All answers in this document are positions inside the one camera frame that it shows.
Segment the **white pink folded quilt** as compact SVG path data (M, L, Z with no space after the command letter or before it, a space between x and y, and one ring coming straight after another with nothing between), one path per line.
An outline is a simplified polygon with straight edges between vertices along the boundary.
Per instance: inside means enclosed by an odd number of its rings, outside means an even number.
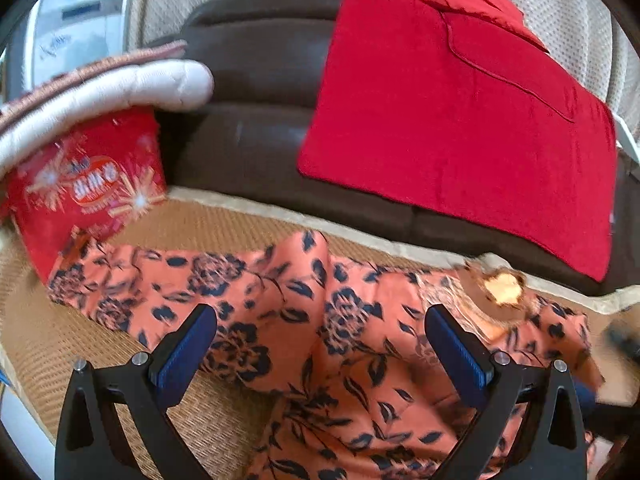
M85 120L135 106L185 112L205 104L214 76L185 54L186 42L176 40L102 58L2 105L1 173Z

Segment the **orange navy floral garment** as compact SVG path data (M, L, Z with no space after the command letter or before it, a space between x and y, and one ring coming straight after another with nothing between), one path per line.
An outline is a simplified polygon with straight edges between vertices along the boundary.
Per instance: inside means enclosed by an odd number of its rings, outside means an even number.
M567 364L589 392L603 379L585 315L495 280L515 323L472 323L450 271L388 270L331 254L298 232L241 255L75 240L54 267L57 304L155 350L198 304L216 334L198 368L279 400L252 479L429 479L472 418L425 335L442 304L492 350L523 365Z

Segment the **dark brown leather headboard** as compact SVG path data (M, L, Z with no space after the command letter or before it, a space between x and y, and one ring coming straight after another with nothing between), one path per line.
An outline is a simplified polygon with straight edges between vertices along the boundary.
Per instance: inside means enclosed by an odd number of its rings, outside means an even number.
M342 0L210 0L178 36L215 78L209 102L160 112L160 157L171 185L241 196L310 214L386 240L477 257L589 296L639 281L639 183L617 166L614 240L602 281L572 270L533 243L461 219L303 177L297 153L317 101Z

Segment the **red folded cloth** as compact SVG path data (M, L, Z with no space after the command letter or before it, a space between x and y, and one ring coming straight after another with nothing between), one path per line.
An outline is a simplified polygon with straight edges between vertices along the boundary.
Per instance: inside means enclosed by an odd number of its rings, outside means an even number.
M342 0L297 167L608 270L612 113L509 0Z

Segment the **red firework gift bag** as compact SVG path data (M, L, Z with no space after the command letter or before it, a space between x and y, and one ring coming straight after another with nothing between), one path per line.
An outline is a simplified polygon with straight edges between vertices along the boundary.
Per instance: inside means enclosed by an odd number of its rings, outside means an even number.
M75 231L105 240L166 197L151 107L92 118L35 151L2 181L10 218L40 281Z

